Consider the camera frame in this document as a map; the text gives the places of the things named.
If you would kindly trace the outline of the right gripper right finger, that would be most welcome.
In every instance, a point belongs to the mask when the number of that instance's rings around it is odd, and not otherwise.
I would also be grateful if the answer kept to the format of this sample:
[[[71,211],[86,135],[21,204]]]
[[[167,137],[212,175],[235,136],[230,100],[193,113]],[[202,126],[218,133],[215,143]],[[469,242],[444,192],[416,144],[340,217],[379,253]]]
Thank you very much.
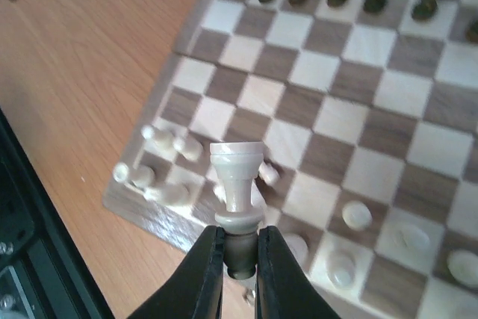
[[[263,228],[258,234],[255,292],[256,318],[339,317],[309,282],[275,226]]]

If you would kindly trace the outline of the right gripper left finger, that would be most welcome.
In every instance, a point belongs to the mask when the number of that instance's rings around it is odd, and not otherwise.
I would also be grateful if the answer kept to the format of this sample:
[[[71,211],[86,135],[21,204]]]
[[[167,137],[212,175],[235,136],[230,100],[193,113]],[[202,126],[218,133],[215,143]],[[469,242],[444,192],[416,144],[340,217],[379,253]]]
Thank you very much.
[[[172,276],[130,318],[220,318],[225,231],[207,226]]]

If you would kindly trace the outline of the white piece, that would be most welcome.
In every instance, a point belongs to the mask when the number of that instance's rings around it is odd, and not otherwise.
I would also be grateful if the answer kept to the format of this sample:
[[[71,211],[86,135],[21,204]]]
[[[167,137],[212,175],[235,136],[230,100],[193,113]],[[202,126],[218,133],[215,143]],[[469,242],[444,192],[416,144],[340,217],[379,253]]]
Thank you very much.
[[[226,233],[223,261],[237,280],[253,277],[258,262],[258,224],[264,212],[252,205],[251,196],[263,160],[262,142],[210,145],[210,162],[226,195],[226,208],[215,214]]]

